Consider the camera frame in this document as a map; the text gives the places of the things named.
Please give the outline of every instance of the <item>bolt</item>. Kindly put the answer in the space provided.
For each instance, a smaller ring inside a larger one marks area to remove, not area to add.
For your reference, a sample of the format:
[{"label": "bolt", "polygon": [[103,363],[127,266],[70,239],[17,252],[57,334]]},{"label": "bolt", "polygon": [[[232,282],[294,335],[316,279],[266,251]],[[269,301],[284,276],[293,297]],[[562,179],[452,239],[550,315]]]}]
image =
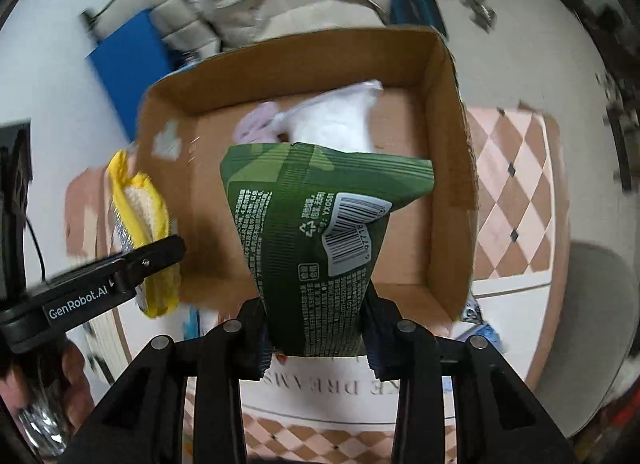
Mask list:
[{"label": "bolt", "polygon": [[151,346],[156,350],[162,350],[169,345],[169,338],[167,336],[156,336],[151,340]]},{"label": "bolt", "polygon": [[225,321],[225,324],[222,326],[225,332],[238,332],[242,329],[242,322],[237,319],[230,319]]},{"label": "bolt", "polygon": [[486,348],[489,344],[484,336],[480,336],[478,334],[471,336],[471,338],[469,338],[469,343],[471,343],[472,347],[479,350]]},{"label": "bolt", "polygon": [[401,319],[398,322],[398,329],[401,332],[413,332],[415,330],[415,323],[410,319]]}]

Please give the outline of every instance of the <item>green plastic bag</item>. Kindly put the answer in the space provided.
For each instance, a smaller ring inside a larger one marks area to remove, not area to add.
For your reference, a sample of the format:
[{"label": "green plastic bag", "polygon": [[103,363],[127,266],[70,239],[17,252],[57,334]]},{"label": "green plastic bag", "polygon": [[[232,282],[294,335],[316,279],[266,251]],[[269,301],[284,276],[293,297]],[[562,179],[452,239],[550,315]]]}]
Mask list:
[{"label": "green plastic bag", "polygon": [[388,214],[432,190],[431,162],[252,143],[229,148],[220,175],[274,347],[358,354],[358,313]]}]

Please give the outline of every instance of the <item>open cardboard box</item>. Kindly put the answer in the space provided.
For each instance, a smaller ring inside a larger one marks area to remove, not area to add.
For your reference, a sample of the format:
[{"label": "open cardboard box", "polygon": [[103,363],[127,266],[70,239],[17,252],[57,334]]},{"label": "open cardboard box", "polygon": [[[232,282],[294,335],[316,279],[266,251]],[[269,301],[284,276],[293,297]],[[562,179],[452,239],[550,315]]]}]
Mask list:
[{"label": "open cardboard box", "polygon": [[433,161],[435,185],[392,214],[372,280],[404,317],[446,333],[465,304],[476,244],[476,172],[454,67],[427,29],[329,30],[275,38],[177,72],[146,93],[138,169],[177,220],[187,254],[180,300],[235,316],[256,296],[219,165],[256,104],[288,108],[377,79],[370,115],[379,152]]}]

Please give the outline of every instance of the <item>chair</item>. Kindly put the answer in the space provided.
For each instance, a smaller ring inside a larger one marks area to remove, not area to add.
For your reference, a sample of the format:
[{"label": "chair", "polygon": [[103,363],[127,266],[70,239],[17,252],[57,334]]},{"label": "chair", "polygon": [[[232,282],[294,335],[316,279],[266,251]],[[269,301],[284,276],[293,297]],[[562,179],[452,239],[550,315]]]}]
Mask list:
[{"label": "chair", "polygon": [[565,437],[600,409],[638,328],[638,278],[613,251],[572,242],[564,303],[535,394]]}]

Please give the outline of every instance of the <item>barcode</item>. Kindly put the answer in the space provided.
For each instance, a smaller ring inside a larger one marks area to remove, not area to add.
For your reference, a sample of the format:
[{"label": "barcode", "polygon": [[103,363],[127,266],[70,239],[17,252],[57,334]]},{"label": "barcode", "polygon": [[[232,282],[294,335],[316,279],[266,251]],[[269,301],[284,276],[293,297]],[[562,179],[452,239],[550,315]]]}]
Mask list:
[{"label": "barcode", "polygon": [[371,259],[371,238],[365,224],[384,216],[391,209],[387,200],[338,193],[331,221],[322,234],[330,277],[340,275]]}]

